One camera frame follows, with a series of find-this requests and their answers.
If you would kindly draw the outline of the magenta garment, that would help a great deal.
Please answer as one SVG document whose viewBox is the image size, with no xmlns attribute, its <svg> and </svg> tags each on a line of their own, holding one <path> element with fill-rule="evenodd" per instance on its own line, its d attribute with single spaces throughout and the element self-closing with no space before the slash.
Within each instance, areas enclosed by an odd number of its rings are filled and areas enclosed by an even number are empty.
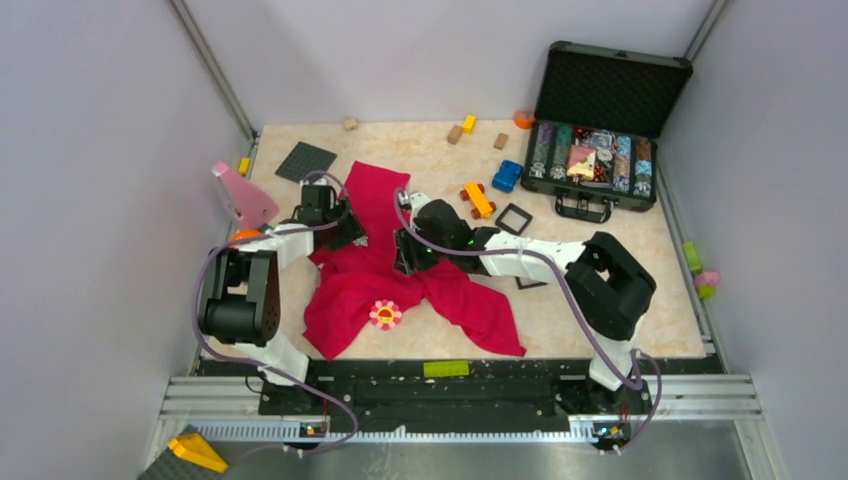
<svg viewBox="0 0 848 480">
<path fill-rule="evenodd" d="M 505 295 L 474 282 L 447 260 L 412 276 L 394 268 L 394 233 L 401 223 L 393 202 L 396 189 L 409 180 L 407 173 L 354 162 L 345 187 L 368 240 L 364 246 L 349 245 L 335 251 L 322 248 L 311 255 L 320 280 L 304 310 L 304 337 L 325 359 L 332 360 L 369 324 L 377 301 L 392 301 L 407 312 L 427 300 L 477 347 L 524 356 L 526 350 Z"/>
</svg>

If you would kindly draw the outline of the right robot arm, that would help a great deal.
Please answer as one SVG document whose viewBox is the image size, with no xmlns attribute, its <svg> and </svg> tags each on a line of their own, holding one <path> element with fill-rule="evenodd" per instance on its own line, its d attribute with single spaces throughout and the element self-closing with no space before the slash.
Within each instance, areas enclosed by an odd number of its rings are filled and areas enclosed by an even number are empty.
<svg viewBox="0 0 848 480">
<path fill-rule="evenodd" d="M 446 201 L 403 188 L 395 190 L 393 207 L 401 222 L 397 270 L 412 275 L 450 263 L 468 275 L 557 285 L 594 350 L 589 404 L 612 412 L 627 388 L 641 388 L 636 335 L 657 285 L 613 235 L 597 231 L 583 242 L 554 242 L 472 228 Z"/>
</svg>

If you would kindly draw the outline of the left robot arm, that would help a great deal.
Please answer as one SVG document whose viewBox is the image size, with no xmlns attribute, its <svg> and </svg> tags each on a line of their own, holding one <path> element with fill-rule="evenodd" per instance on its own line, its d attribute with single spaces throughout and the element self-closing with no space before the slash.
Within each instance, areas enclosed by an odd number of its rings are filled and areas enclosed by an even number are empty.
<svg viewBox="0 0 848 480">
<path fill-rule="evenodd" d="M 365 235 L 345 189 L 304 184 L 292 218 L 210 253 L 198 288 L 197 332 L 203 340 L 233 346 L 268 382 L 284 386 L 282 398 L 292 410 L 314 410 L 321 388 L 307 377 L 310 358 L 279 332 L 280 272 L 317 251 L 337 250 Z"/>
</svg>

